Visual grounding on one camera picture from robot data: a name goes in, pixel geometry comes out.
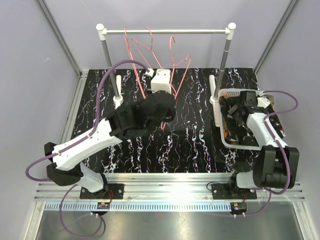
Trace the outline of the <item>black white patterned trousers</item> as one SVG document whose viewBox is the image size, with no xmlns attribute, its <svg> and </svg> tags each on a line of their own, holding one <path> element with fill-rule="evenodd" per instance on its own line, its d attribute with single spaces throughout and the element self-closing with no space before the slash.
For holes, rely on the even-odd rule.
<svg viewBox="0 0 320 240">
<path fill-rule="evenodd" d="M 284 132 L 270 100 L 254 91 L 219 98 L 222 139 L 228 148 L 260 151 L 263 146 L 283 148 Z"/>
</svg>

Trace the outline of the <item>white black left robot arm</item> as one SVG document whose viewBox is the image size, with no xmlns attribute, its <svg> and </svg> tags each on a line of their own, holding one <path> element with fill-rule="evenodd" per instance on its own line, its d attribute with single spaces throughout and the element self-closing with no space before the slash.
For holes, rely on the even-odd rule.
<svg viewBox="0 0 320 240">
<path fill-rule="evenodd" d="M 58 186 L 78 185 L 98 199 L 106 197 L 109 191 L 106 177 L 82 161 L 107 147 L 155 132 L 161 123 L 175 118 L 175 105 L 174 96 L 160 90 L 143 100 L 119 106 L 92 129 L 55 145 L 52 163 L 46 167 L 47 177 Z"/>
</svg>

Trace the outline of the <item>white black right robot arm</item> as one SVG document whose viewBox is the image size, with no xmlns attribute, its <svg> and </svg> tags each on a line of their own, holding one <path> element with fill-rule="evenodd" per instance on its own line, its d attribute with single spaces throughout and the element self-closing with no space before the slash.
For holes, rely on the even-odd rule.
<svg viewBox="0 0 320 240">
<path fill-rule="evenodd" d="M 242 90 L 237 103 L 228 111 L 229 117 L 249 129 L 260 148 L 253 169 L 232 176 L 234 181 L 226 189 L 232 198 L 239 198 L 245 189 L 282 195 L 295 184 L 299 150 L 288 146 L 272 126 L 270 117 L 280 112 L 268 112 L 271 104 L 264 94 L 263 91 Z"/>
</svg>

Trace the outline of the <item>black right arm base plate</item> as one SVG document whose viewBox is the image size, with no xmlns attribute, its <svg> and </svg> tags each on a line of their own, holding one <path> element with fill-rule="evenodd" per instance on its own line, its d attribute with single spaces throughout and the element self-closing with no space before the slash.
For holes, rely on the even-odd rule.
<svg viewBox="0 0 320 240">
<path fill-rule="evenodd" d="M 256 200 L 257 193 L 247 188 L 230 186 L 228 183 L 209 182 L 206 186 L 214 200 Z"/>
</svg>

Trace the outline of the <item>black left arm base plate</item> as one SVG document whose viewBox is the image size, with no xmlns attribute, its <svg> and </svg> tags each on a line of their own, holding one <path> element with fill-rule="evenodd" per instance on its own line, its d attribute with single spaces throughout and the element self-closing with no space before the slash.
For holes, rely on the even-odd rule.
<svg viewBox="0 0 320 240">
<path fill-rule="evenodd" d="M 122 200 L 124 198 L 125 185 L 123 183 L 109 183 L 108 190 L 100 190 L 95 193 L 89 192 L 82 187 L 80 191 L 80 199 L 83 200 Z"/>
</svg>

